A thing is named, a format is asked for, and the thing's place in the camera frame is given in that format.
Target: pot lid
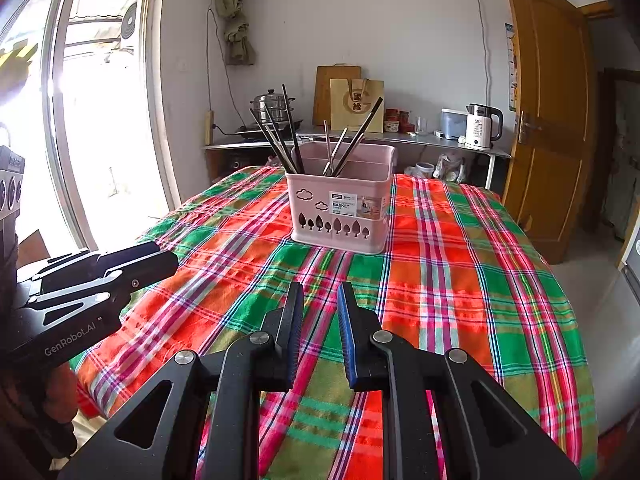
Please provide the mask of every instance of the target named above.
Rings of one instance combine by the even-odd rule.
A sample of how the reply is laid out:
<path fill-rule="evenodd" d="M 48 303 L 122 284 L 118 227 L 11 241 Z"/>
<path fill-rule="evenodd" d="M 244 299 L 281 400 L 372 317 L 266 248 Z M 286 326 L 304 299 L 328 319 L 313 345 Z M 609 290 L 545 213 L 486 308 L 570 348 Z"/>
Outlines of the pot lid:
<path fill-rule="evenodd" d="M 282 94 L 276 94 L 274 89 L 269 89 L 267 90 L 266 94 L 262 94 L 262 95 L 258 95 L 254 98 L 254 100 L 252 102 L 255 101 L 275 101 L 275 100 L 283 100 L 284 101 L 284 95 Z"/>

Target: electric kettle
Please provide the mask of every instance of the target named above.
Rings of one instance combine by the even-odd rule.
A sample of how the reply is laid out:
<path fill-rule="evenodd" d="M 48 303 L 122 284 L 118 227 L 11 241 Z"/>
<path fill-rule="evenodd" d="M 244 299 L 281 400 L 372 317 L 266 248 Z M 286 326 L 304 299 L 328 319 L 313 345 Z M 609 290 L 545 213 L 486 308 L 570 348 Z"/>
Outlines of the electric kettle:
<path fill-rule="evenodd" d="M 502 112 L 498 108 L 475 104 L 470 104 L 466 109 L 469 112 L 466 117 L 466 145 L 470 148 L 490 150 L 492 142 L 502 137 Z M 494 115 L 498 117 L 498 131 L 495 135 L 491 118 Z"/>

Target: pink plastic basket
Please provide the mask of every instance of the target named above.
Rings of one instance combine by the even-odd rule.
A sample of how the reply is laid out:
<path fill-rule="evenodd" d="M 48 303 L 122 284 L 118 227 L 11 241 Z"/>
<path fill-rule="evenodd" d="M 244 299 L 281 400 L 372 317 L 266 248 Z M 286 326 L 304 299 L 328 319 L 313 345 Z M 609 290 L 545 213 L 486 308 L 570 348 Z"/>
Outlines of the pink plastic basket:
<path fill-rule="evenodd" d="M 347 145 L 340 146 L 336 163 Z M 291 238 L 357 253 L 381 253 L 389 233 L 387 210 L 395 152 L 393 146 L 360 144 L 340 177 L 333 178 L 322 176 L 328 160 L 326 143 L 302 144 L 306 174 L 286 174 Z"/>

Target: small container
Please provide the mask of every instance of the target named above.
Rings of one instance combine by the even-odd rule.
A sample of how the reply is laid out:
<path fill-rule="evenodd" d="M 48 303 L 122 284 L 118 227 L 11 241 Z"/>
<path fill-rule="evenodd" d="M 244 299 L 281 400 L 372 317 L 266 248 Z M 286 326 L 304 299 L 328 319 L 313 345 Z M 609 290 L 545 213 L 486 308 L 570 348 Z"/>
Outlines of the small container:
<path fill-rule="evenodd" d="M 427 134 L 427 118 L 425 116 L 418 115 L 415 118 L 415 133 L 417 135 Z"/>
<path fill-rule="evenodd" d="M 346 143 L 340 146 L 337 159 L 346 148 Z M 307 174 L 285 174 L 293 224 L 291 238 L 356 253 L 381 253 L 389 234 L 396 149 L 361 143 L 335 178 L 322 176 L 327 162 L 325 142 L 300 144 L 300 153 Z"/>
<path fill-rule="evenodd" d="M 436 167 L 429 162 L 418 162 L 415 165 L 415 173 L 419 178 L 433 178 Z"/>
<path fill-rule="evenodd" d="M 396 134 L 400 129 L 399 121 L 385 121 L 385 133 Z"/>
<path fill-rule="evenodd" d="M 440 113 L 440 126 L 445 139 L 458 140 L 466 134 L 466 117 L 468 113 L 443 108 Z"/>

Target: wooden cutting board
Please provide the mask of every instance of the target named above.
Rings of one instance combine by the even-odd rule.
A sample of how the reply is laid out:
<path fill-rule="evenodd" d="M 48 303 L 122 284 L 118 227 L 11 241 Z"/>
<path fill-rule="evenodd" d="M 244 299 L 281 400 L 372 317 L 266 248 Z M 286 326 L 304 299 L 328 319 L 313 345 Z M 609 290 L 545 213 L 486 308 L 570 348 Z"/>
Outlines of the wooden cutting board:
<path fill-rule="evenodd" d="M 362 79 L 362 67 L 349 65 L 319 66 L 316 71 L 314 124 L 331 122 L 331 79 Z"/>

